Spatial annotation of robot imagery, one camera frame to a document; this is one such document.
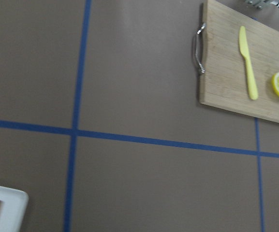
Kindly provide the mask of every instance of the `blue tape line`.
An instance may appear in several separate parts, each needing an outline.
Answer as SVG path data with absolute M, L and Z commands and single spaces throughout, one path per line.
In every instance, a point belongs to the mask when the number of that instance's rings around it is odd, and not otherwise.
M 74 100 L 74 108 L 73 108 L 73 129 L 78 128 L 78 122 L 79 122 L 81 90 L 82 90 L 83 74 L 85 69 L 86 48 L 87 48 L 87 40 L 88 40 L 88 24 L 89 24 L 90 7 L 91 7 L 91 0 L 86 0 L 84 19 L 82 25 L 79 61 L 78 61 L 75 100 Z
M 255 135 L 256 135 L 256 150 L 257 150 L 257 171 L 259 182 L 259 202 L 260 202 L 260 217 L 261 217 L 261 232 L 265 232 L 264 223 L 264 202 L 263 202 L 263 180 L 262 180 L 262 164 L 261 164 L 261 148 L 260 148 L 260 131 L 258 118 L 254 118 Z
M 278 153 L 270 153 L 270 152 L 260 152 L 262 157 L 272 157 L 272 158 L 279 158 Z
M 71 231 L 71 216 L 73 204 L 73 176 L 75 169 L 75 155 L 76 155 L 77 136 L 71 136 L 70 155 L 68 160 L 68 173 L 66 183 L 66 196 L 65 196 L 65 213 L 64 213 L 64 231 Z
M 261 151 L 261 148 L 260 148 L 260 130 L 259 130 L 259 121 L 258 121 L 257 117 L 254 118 L 254 123 L 255 123 L 256 150 L 258 152 L 260 152 Z
M 87 48 L 87 40 L 88 40 L 88 25 L 89 25 L 91 0 L 86 0 L 85 4 L 86 5 L 84 10 L 84 18 L 83 18 L 83 25 L 82 25 L 82 32 L 81 32 L 77 81 L 76 81 L 76 90 L 75 90 L 74 107 L 73 107 L 73 121 L 72 121 L 73 133 L 71 136 L 70 153 L 69 153 L 69 161 L 68 161 L 65 212 L 64 212 L 64 232 L 71 231 L 73 178 L 74 178 L 75 156 L 76 156 L 76 146 L 77 146 L 77 129 L 79 124 L 79 116 L 80 116 L 81 91 L 82 91 L 82 82 L 83 82 L 86 48 Z
M 10 121 L 3 121 L 3 120 L 0 120 L 0 128 L 46 132 L 46 133 L 53 133 L 53 134 L 67 134 L 67 135 L 72 134 L 72 129 L 68 129 L 68 128 L 50 127 L 50 126 L 42 126 L 42 125 L 35 125 L 35 124 L 21 123 L 21 122 L 10 122 Z
M 170 140 L 152 139 L 152 138 L 145 138 L 145 137 L 111 134 L 111 133 L 86 131 L 86 130 L 78 130 L 78 136 L 99 138 L 99 139 L 118 140 L 118 141 L 134 142 L 134 143 L 142 143 L 142 144 L 154 144 L 154 145 L 181 147 L 181 148 L 200 149 L 200 150 L 206 150 L 206 151 L 244 154 L 244 155 L 252 155 L 252 156 L 257 155 L 256 151 L 251 151 L 251 150 L 235 149 L 235 148 L 211 146 L 211 145 L 202 145 L 202 144 L 192 144 L 192 143 L 186 143 L 186 142 L 176 142 L 176 141 L 170 141 Z

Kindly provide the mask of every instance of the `cutting board handle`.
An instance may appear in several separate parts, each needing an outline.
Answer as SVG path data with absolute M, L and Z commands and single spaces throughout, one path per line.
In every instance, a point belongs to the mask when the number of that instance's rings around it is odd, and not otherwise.
M 198 31 L 197 31 L 197 33 L 195 35 L 195 59 L 196 59 L 196 61 L 198 63 L 199 73 L 200 74 L 205 73 L 205 69 L 204 69 L 201 61 L 198 58 L 198 49 L 200 47 L 200 45 L 199 45 L 199 34 L 205 29 L 205 27 L 206 27 L 206 23 L 204 22 L 204 23 L 202 23 L 201 27 L 198 29 Z

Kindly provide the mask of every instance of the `yellow plastic knife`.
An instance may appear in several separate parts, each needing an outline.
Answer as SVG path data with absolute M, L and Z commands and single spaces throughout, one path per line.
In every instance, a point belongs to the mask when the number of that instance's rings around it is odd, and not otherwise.
M 254 78 L 252 65 L 251 65 L 251 59 L 250 59 L 247 36 L 246 36 L 246 28 L 244 26 L 241 26 L 239 30 L 239 47 L 240 47 L 240 53 L 242 54 L 242 56 L 245 58 L 246 61 L 249 97 L 252 100 L 256 100 L 259 97 L 259 93 L 257 91 L 257 86 Z

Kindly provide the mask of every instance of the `white plastic container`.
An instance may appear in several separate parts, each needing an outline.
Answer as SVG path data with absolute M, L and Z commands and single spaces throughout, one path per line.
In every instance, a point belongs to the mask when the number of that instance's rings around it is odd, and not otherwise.
M 0 232 L 18 232 L 28 203 L 26 192 L 0 186 Z

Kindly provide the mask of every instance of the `cutting board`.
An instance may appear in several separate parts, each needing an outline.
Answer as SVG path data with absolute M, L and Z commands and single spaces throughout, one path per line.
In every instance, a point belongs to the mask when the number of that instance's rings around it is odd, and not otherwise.
M 203 60 L 200 102 L 279 123 L 279 97 L 271 77 L 279 72 L 279 32 L 215 0 L 203 7 Z M 259 98 L 248 96 L 244 59 L 239 51 L 240 26 L 246 27 Z

